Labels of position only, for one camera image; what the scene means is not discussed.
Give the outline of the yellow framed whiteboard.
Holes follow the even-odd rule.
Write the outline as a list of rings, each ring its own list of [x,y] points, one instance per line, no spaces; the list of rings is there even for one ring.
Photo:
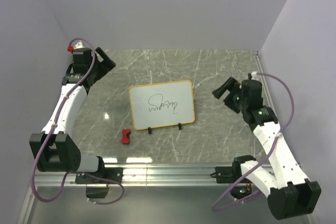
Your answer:
[[[129,100],[133,126],[138,131],[195,121],[191,80],[131,86]]]

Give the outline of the red whiteboard eraser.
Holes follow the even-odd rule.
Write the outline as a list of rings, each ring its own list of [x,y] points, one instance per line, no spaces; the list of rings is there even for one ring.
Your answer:
[[[121,144],[123,144],[123,145],[130,144],[130,134],[131,134],[131,130],[130,129],[123,129],[122,130]]]

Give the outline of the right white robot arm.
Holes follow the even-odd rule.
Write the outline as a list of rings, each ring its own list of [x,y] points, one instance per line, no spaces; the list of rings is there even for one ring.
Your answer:
[[[262,161],[251,155],[234,158],[228,174],[222,167],[215,168],[211,176],[217,183],[231,186],[214,202],[212,211],[222,211],[262,193],[277,220],[311,214],[321,195],[321,187],[304,173],[285,141],[283,131],[291,121],[280,125],[273,109],[263,104],[259,75],[258,72],[250,73],[242,82],[230,77],[212,92],[217,99],[228,92],[224,104],[242,114],[266,153]]]

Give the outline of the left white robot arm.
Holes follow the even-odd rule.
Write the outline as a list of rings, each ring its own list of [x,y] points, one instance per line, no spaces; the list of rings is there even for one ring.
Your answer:
[[[62,79],[61,95],[54,112],[41,133],[32,134],[29,145],[41,172],[88,172],[94,183],[106,178],[102,158],[81,153],[72,139],[74,122],[90,88],[116,64],[100,48],[77,48],[73,63]]]

